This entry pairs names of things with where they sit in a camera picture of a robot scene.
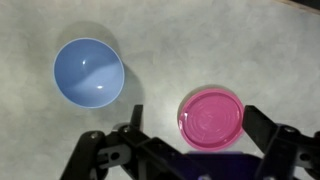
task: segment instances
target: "blue bowl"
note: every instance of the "blue bowl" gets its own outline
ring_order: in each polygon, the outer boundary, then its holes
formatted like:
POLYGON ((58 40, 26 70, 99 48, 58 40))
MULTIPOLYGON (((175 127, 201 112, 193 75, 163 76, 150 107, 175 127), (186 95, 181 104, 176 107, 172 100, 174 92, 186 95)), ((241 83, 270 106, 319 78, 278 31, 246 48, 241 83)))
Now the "blue bowl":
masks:
POLYGON ((81 38, 61 48, 54 63, 54 78, 68 100, 81 107, 99 108, 119 96, 124 68, 110 46, 81 38))

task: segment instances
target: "bowl rim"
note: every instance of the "bowl rim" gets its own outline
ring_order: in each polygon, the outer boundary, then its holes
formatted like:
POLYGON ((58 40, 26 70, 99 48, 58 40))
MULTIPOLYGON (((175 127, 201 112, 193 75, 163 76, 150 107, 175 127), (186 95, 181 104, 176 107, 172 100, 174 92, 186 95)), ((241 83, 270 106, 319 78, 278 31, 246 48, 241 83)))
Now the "bowl rim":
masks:
POLYGON ((52 73, 53 73, 53 78, 54 78, 54 82, 55 82, 55 85, 56 87, 59 89, 59 92, 63 95, 63 97, 65 99, 67 99, 69 102, 71 102, 72 104, 75 104, 77 105, 78 107, 81 107, 81 108, 87 108, 87 109, 95 109, 95 108, 101 108, 101 107, 104 107, 104 106, 107 106, 109 104, 111 104, 114 100, 116 100, 119 95, 121 94, 122 90, 123 90, 123 86, 124 86, 124 81, 125 81, 125 72, 124 72, 124 65, 123 65, 123 62, 121 60, 121 58, 119 57, 119 55, 117 54, 117 52, 111 47, 109 46, 107 43, 101 41, 101 40, 98 40, 98 39, 95 39, 95 38, 89 38, 89 37, 82 37, 82 38, 76 38, 76 39, 73 39, 69 42, 67 42, 65 45, 63 45, 58 53, 56 54, 56 57, 54 59, 54 62, 53 62, 53 70, 52 70, 52 73), (55 67, 56 67, 56 62, 57 62, 57 59, 58 59, 58 56, 60 55, 61 51, 67 47, 68 45, 70 45, 71 43, 74 43, 76 41, 82 41, 82 40, 91 40, 91 41, 95 41, 95 42, 98 42, 98 43, 101 43, 103 44, 104 46, 106 46, 107 48, 109 48, 115 55, 116 57, 118 58, 118 61, 120 62, 120 66, 121 66, 121 69, 122 69, 122 83, 121 83, 121 88, 118 92, 118 94, 116 96, 114 96, 113 99, 111 99, 110 101, 107 101, 106 103, 103 103, 102 105, 98 105, 98 106, 84 106, 84 105, 80 105, 76 102, 73 102, 71 101, 63 92, 62 90, 60 89, 59 85, 58 85, 58 82, 57 82, 57 79, 56 79, 56 76, 55 76, 55 67))

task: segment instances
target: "pink lid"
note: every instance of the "pink lid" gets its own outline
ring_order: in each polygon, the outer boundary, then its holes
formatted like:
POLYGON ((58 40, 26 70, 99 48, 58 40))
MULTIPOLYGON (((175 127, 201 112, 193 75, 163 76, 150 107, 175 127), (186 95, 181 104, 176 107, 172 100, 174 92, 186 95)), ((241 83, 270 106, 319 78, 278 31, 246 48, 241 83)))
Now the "pink lid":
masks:
POLYGON ((179 129, 194 148, 218 151, 234 143, 241 133, 243 105, 225 89, 206 89, 193 95, 179 114, 179 129))

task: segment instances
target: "pink plastic container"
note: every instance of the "pink plastic container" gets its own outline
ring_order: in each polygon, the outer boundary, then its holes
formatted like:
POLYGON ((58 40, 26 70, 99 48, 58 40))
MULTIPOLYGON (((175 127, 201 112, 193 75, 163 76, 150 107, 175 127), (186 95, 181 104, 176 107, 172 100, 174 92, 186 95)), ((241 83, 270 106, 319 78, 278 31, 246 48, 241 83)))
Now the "pink plastic container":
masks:
POLYGON ((183 138, 202 151, 218 151, 242 134, 243 105, 232 92, 210 88, 192 95, 178 114, 183 138))

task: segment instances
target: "table surface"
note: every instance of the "table surface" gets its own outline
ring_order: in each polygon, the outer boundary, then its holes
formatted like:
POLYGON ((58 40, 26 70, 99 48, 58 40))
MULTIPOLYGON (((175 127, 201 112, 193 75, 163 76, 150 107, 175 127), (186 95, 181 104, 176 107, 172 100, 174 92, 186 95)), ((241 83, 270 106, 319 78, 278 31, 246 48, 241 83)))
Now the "table surface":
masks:
MULTIPOLYGON (((0 179, 59 179, 79 136, 108 134, 134 104, 144 104, 147 135, 194 150, 177 110, 205 85, 307 135, 320 129, 320 16, 277 1, 0 0, 0 24, 0 179), (55 56, 79 37, 108 43, 125 64, 109 106, 79 108, 55 86, 55 56)), ((262 155, 246 134, 226 150, 262 155)), ((107 179, 129 178, 113 168, 107 179)))

